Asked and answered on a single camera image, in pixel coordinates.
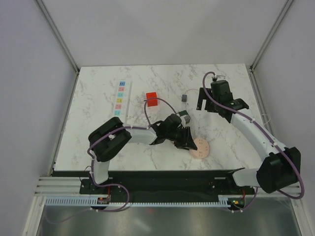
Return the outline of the dark grey usb charger plug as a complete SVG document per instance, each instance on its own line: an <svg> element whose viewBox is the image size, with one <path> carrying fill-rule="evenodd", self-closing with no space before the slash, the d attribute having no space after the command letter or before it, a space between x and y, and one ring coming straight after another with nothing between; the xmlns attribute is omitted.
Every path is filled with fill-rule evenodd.
<svg viewBox="0 0 315 236"><path fill-rule="evenodd" d="M182 102L187 102L187 95L186 94L183 94L182 95Z"/></svg>

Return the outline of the pink round socket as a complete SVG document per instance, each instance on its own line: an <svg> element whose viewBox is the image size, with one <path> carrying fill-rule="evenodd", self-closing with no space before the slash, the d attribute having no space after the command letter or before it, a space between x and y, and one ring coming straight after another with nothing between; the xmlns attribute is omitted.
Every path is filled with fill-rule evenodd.
<svg viewBox="0 0 315 236"><path fill-rule="evenodd" d="M197 146L197 150L189 151L192 157L196 159L206 158L210 153L209 143L203 138L196 138L194 143Z"/></svg>

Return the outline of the green patterned cube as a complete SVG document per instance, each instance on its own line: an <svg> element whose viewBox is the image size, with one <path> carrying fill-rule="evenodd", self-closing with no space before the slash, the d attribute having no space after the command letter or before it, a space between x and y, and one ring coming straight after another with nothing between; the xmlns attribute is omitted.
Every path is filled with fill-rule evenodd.
<svg viewBox="0 0 315 236"><path fill-rule="evenodd" d="M187 110L180 111L177 113L177 115L181 118L183 125L186 125L190 122L190 115L188 114Z"/></svg>

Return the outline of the red cube socket adapter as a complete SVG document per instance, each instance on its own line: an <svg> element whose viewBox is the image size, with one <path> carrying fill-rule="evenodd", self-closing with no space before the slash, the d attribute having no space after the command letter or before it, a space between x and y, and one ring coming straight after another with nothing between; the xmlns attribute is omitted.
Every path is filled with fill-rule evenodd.
<svg viewBox="0 0 315 236"><path fill-rule="evenodd" d="M146 101L148 107L155 107L158 105L158 99L157 99L157 93L156 92L148 92L146 93Z"/></svg>

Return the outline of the white power strip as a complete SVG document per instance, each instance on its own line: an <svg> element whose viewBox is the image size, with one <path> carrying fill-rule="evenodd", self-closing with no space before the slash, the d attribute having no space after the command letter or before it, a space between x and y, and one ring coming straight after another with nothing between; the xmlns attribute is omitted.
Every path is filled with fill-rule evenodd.
<svg viewBox="0 0 315 236"><path fill-rule="evenodd" d="M118 117L123 123L127 122L132 80L120 80L115 88L112 116Z"/></svg>

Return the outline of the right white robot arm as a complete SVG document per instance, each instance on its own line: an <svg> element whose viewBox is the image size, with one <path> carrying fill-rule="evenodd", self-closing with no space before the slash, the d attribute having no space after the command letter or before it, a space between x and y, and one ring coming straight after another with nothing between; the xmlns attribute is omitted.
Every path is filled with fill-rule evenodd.
<svg viewBox="0 0 315 236"><path fill-rule="evenodd" d="M301 193L304 185L300 175L301 153L296 147L288 148L255 121L248 104L241 98L234 99L226 80L214 81L210 88L201 87L197 109L217 113L236 127L250 142L262 160L256 169L239 169L225 181L230 193L238 193L243 186L259 187L270 194L281 192L285 187L299 183Z"/></svg>

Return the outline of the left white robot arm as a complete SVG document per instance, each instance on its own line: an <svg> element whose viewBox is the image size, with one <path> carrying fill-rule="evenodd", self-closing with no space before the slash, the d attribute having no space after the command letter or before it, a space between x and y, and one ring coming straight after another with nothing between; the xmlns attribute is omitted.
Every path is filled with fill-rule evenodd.
<svg viewBox="0 0 315 236"><path fill-rule="evenodd" d="M128 143L159 145L171 141L178 149L197 150L190 127L186 125L189 115L171 114L148 126L125 125L119 117L113 117L93 131L87 150L92 158L91 188L104 193L108 188L108 170L113 159Z"/></svg>

